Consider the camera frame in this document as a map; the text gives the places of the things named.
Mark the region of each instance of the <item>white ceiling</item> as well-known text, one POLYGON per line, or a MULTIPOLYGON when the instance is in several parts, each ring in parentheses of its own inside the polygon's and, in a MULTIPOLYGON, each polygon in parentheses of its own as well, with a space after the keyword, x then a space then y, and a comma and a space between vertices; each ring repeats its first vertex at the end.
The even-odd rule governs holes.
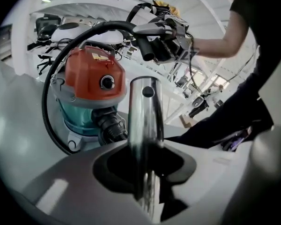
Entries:
MULTIPOLYGON (((152 0, 129 0, 133 4, 141 2, 152 2, 152 0)), ((229 8, 232 0, 163 0, 175 7, 180 11, 181 17, 189 22, 189 32, 196 38, 222 38, 224 34, 224 26, 227 25, 229 19, 229 8)), ((105 7, 103 11, 100 8, 104 8, 103 5, 99 7, 96 4, 87 5, 85 9, 93 11, 94 17, 99 14, 105 13, 102 18, 105 20, 124 20, 127 16, 127 12, 123 12, 120 9, 105 7)), ((226 79, 232 77, 239 68, 250 58, 254 51, 255 40, 252 33, 249 33, 246 42, 244 43, 239 54, 231 59, 227 59, 222 68, 218 71, 218 74, 226 79)), ((217 65, 219 60, 205 59, 204 62, 208 66, 209 70, 217 65)), ((235 81, 242 82, 249 72, 241 72, 240 76, 235 78, 235 81)))

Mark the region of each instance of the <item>yellow object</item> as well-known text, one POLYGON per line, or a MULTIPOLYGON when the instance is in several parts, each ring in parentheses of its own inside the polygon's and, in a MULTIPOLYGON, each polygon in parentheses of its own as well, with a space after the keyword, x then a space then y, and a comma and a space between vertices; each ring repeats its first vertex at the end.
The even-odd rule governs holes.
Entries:
POLYGON ((170 4, 168 4, 168 3, 164 2, 164 1, 161 1, 161 0, 153 0, 153 2, 154 2, 155 5, 158 5, 158 6, 169 7, 170 8, 170 12, 173 15, 175 15, 177 17, 180 17, 180 12, 179 12, 179 10, 176 7, 171 6, 170 4))

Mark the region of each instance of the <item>black trousers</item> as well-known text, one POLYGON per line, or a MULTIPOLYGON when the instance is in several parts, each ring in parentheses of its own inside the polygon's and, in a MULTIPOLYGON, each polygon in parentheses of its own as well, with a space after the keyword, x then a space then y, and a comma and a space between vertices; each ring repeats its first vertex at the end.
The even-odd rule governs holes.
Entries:
POLYGON ((207 107, 209 107, 208 103, 206 102, 206 100, 204 100, 203 103, 199 107, 195 107, 194 109, 192 109, 192 111, 188 114, 188 116, 190 118, 193 118, 194 116, 199 114, 201 111, 205 110, 205 108, 207 108, 207 107))
POLYGON ((209 118, 198 122, 186 133, 167 140, 194 147, 210 148, 228 135, 246 129, 254 120, 262 119, 264 129, 273 122, 258 91, 264 84, 255 74, 240 84, 237 91, 209 118))

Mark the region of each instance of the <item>machine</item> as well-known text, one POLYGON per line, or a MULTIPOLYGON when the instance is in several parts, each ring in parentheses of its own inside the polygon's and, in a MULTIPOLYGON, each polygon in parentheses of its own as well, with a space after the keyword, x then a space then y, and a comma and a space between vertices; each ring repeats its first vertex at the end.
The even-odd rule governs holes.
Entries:
POLYGON ((98 132, 104 141, 109 140, 99 148, 61 160, 36 177, 23 196, 14 193, 37 221, 234 224, 244 222, 243 215, 252 209, 252 202, 278 183, 280 126, 261 134, 254 143, 240 145, 235 153, 164 141, 161 84, 154 77, 131 81, 128 137, 124 129, 117 127, 119 133, 114 133, 112 126, 106 126, 116 125, 116 106, 125 95, 125 73, 114 61, 110 47, 86 40, 107 30, 126 30, 136 39, 144 60, 166 62, 192 56, 194 51, 188 52, 185 38, 187 27, 167 16, 161 22, 140 26, 123 21, 100 23, 73 39, 54 61, 42 96, 50 138, 67 154, 75 152, 50 125, 46 103, 51 87, 69 128, 87 135, 98 132), (147 36, 157 38, 149 41, 147 36), (70 115, 75 109, 81 116, 78 122, 73 119, 78 116, 70 115), (81 124, 84 118, 91 124, 81 124))

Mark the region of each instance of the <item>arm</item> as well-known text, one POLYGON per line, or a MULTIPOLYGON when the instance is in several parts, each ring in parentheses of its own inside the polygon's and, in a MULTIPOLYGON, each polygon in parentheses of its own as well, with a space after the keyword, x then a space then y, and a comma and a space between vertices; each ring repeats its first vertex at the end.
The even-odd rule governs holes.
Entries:
POLYGON ((249 26, 242 16, 230 12, 226 33, 222 39, 194 39, 194 48, 199 49, 198 55, 208 58, 230 58, 237 54, 243 44, 249 26))

